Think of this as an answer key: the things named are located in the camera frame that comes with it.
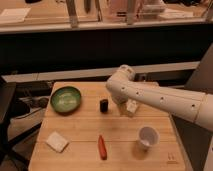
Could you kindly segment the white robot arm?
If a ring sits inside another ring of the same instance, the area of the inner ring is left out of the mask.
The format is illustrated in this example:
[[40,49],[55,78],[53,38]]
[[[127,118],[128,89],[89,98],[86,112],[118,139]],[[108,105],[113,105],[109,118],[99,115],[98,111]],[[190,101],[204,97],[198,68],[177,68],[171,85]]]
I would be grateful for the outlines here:
[[213,87],[204,85],[195,71],[185,89],[135,82],[135,72],[121,65],[106,88],[116,104],[133,99],[173,115],[178,138],[189,167],[213,171]]

